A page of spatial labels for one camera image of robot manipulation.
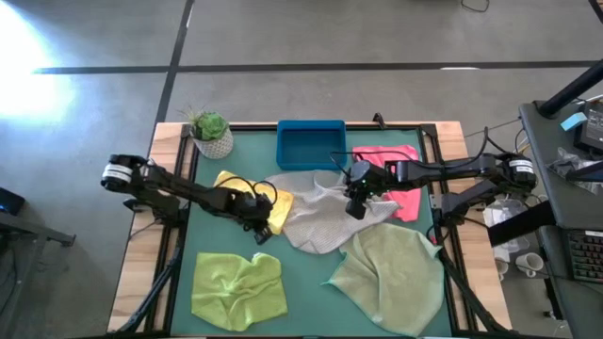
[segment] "white pot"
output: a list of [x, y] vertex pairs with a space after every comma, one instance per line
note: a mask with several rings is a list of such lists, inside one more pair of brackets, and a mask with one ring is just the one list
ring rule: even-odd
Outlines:
[[224, 135], [219, 139], [203, 141], [193, 138], [193, 140], [201, 154], [210, 159], [222, 159], [233, 150], [233, 145], [235, 143], [230, 128], [227, 129]]

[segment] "pink towel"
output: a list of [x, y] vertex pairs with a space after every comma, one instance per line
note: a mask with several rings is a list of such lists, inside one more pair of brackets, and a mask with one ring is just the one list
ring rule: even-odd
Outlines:
[[[354, 152], [384, 152], [396, 151], [408, 154], [412, 159], [418, 160], [418, 154], [413, 146], [360, 146], [352, 149]], [[376, 154], [361, 154], [361, 156], [370, 161], [373, 165], [383, 166], [385, 160], [408, 160], [402, 154], [398, 153], [376, 153]], [[413, 189], [406, 192], [392, 191], [383, 194], [386, 201], [397, 202], [401, 208], [394, 212], [394, 218], [400, 218], [402, 221], [415, 221], [418, 219], [418, 208], [421, 202], [421, 189]]]

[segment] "desk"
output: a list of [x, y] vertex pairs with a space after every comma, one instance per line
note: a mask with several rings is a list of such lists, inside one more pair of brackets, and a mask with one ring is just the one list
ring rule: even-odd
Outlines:
[[585, 152], [574, 148], [574, 133], [565, 133], [559, 126], [563, 120], [576, 112], [576, 108], [575, 105], [567, 106], [561, 110], [560, 116], [555, 120], [541, 117], [532, 104], [521, 105], [519, 112], [549, 197], [549, 202], [546, 202], [547, 206], [545, 206], [546, 211], [538, 213], [537, 218], [540, 222], [533, 220], [530, 227], [545, 225], [538, 230], [538, 237], [546, 253], [546, 268], [549, 273], [565, 278], [550, 279], [553, 291], [549, 291], [549, 294], [552, 292], [551, 296], [555, 297], [553, 309], [555, 310], [555, 300], [557, 300], [561, 306], [562, 316], [567, 319], [574, 338], [578, 339], [600, 337], [600, 333], [603, 332], [600, 316], [603, 310], [603, 298], [596, 291], [591, 290], [593, 288], [603, 293], [603, 286], [585, 282], [578, 284], [566, 280], [571, 277], [571, 273], [562, 246], [562, 228], [603, 230], [603, 220], [600, 217], [603, 196], [574, 186], [546, 169], [546, 164], [556, 160], [558, 147], [563, 147], [568, 152], [582, 157], [586, 155]]
[[[396, 121], [389, 122], [388, 124], [395, 125], [409, 123], [418, 124], [423, 122]], [[429, 123], [434, 123], [436, 125], [439, 146], [444, 159], [450, 160], [467, 157], [463, 131], [460, 123], [457, 121]], [[253, 123], [232, 123], [232, 125], [238, 124], [251, 125]], [[150, 157], [152, 157], [159, 166], [162, 166], [169, 171], [174, 171], [176, 165], [176, 155], [178, 153], [181, 130], [182, 123], [160, 123], [155, 129]], [[188, 177], [192, 147], [192, 143], [189, 142], [183, 150], [185, 157], [182, 166], [182, 175], [184, 177]], [[448, 183], [448, 187], [452, 192], [463, 191], [472, 185], [474, 185], [472, 179], [456, 180]], [[480, 218], [481, 216], [479, 213], [475, 213], [475, 215], [472, 215], [471, 217]], [[132, 232], [144, 227], [151, 221], [152, 216], [150, 214], [137, 214], [133, 221]], [[503, 326], [510, 328], [511, 321], [507, 313], [506, 303], [498, 281], [494, 256], [487, 232], [482, 227], [471, 223], [459, 227], [458, 231], [469, 285], [496, 320]], [[164, 232], [163, 227], [161, 225], [155, 225], [144, 233], [137, 234], [136, 237], [129, 241], [124, 255], [120, 282], [118, 284], [107, 328], [109, 331], [119, 328], [119, 326], [121, 326], [136, 310], [139, 303], [149, 291], [155, 272], [155, 263], [157, 262], [156, 259], [157, 254], [159, 253], [159, 243], [162, 232]], [[162, 329], [161, 324], [164, 319], [166, 296], [169, 288], [169, 286], [164, 288], [164, 291], [158, 300], [158, 311], [155, 314], [155, 323], [151, 329]], [[462, 299], [456, 290], [453, 292], [459, 324], [462, 329], [465, 329], [466, 318], [464, 317]]]

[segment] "yellow cloth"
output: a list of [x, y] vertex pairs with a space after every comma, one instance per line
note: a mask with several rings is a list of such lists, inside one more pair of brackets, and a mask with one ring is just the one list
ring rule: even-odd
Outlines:
[[[237, 176], [229, 171], [223, 170], [218, 174], [218, 178], [216, 178], [216, 182], [214, 186], [223, 182], [224, 180]], [[233, 179], [229, 180], [226, 183], [222, 184], [221, 187], [229, 187], [238, 189], [243, 192], [252, 192], [252, 188], [249, 187], [244, 181]], [[271, 186], [266, 184], [260, 184], [255, 187], [255, 190], [258, 193], [264, 193], [268, 196], [271, 202], [274, 202], [274, 190]], [[268, 224], [270, 230], [273, 234], [280, 234], [281, 230], [283, 230], [283, 224], [285, 224], [286, 215], [289, 213], [291, 206], [293, 205], [293, 194], [283, 191], [281, 189], [277, 189], [278, 191], [278, 199], [276, 203], [272, 206], [272, 211], [270, 211], [270, 217], [268, 218]]]

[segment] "cloth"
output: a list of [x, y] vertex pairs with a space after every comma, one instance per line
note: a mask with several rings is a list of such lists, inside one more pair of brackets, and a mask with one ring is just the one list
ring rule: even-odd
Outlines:
[[[408, 154], [413, 160], [418, 160], [418, 154], [413, 146], [360, 146], [354, 147], [353, 152], [385, 152], [396, 151]], [[383, 166], [385, 160], [408, 160], [408, 158], [399, 153], [376, 153], [376, 154], [360, 154], [365, 160], [370, 161], [373, 165]], [[394, 218], [399, 218], [402, 221], [409, 222], [418, 219], [418, 209], [421, 203], [421, 189], [413, 189], [410, 191], [392, 191], [383, 194], [385, 201], [394, 201], [400, 205], [400, 209], [394, 213]]]
[[326, 283], [345, 293], [375, 324], [416, 337], [444, 300], [440, 250], [423, 234], [381, 223], [348, 240], [345, 255]]
[[[218, 178], [216, 178], [216, 182], [214, 183], [214, 186], [223, 182], [224, 180], [226, 180], [230, 177], [234, 177], [234, 176], [237, 176], [237, 175], [233, 174], [229, 171], [223, 170], [220, 172], [220, 174], [218, 174]], [[249, 180], [249, 182], [252, 185], [255, 184], [254, 181]], [[242, 180], [237, 180], [237, 179], [229, 180], [221, 186], [238, 189], [243, 192], [252, 192], [252, 188], [249, 187], [249, 185], [247, 185], [247, 183], [245, 183]], [[278, 186], [276, 186], [276, 187], [277, 187], [278, 199], [276, 200], [276, 203], [272, 206], [272, 211], [270, 211], [270, 217], [268, 218], [268, 224], [269, 224], [270, 230], [272, 231], [273, 234], [280, 234], [281, 230], [283, 229], [283, 224], [285, 223], [285, 220], [286, 220], [286, 215], [289, 213], [289, 210], [291, 209], [291, 205], [293, 204], [293, 195], [289, 192], [285, 192], [281, 189], [278, 189]], [[258, 193], [265, 193], [268, 196], [268, 198], [270, 199], [270, 201], [274, 202], [274, 190], [272, 189], [271, 186], [265, 185], [265, 184], [259, 184], [258, 186], [255, 187], [255, 190]]]
[[228, 331], [287, 313], [281, 262], [256, 253], [249, 262], [236, 254], [197, 253], [191, 312]]
[[396, 211], [395, 202], [367, 202], [362, 220], [346, 213], [345, 186], [327, 170], [297, 171], [266, 179], [295, 196], [283, 232], [294, 247], [324, 254], [336, 250], [355, 233], [379, 223]]

